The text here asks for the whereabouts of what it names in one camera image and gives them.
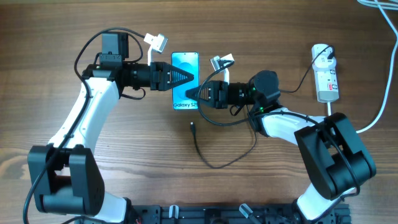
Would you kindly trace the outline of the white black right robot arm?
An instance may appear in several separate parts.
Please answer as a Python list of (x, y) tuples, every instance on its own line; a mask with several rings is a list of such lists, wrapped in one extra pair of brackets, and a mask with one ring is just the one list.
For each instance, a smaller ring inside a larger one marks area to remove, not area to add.
[(285, 216), (292, 223), (316, 223), (331, 215), (376, 175), (375, 162), (349, 119), (343, 113), (307, 116), (289, 111), (279, 103), (276, 72), (260, 71), (246, 83), (207, 79), (185, 95), (216, 109), (251, 106), (247, 120), (254, 132), (298, 146), (311, 183)]

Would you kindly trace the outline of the Galaxy S25 smartphone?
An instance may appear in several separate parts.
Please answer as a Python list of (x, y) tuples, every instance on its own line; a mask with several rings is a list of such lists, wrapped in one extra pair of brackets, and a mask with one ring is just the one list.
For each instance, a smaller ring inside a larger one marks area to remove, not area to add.
[(173, 52), (172, 66), (178, 68), (172, 73), (172, 108), (174, 110), (196, 110), (197, 102), (186, 96), (186, 91), (199, 86), (200, 66), (198, 52)]

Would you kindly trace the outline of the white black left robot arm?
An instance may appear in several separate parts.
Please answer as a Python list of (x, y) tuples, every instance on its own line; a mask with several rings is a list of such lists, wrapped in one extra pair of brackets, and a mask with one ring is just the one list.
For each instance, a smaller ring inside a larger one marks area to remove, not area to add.
[(102, 51), (78, 73), (79, 96), (58, 132), (44, 146), (33, 146), (27, 161), (32, 186), (26, 202), (41, 213), (69, 215), (81, 223), (140, 223), (128, 198), (107, 193), (94, 158), (102, 127), (124, 89), (166, 91), (194, 76), (166, 62), (129, 59), (129, 39), (144, 39), (162, 52), (164, 35), (141, 35), (112, 27), (99, 32)]

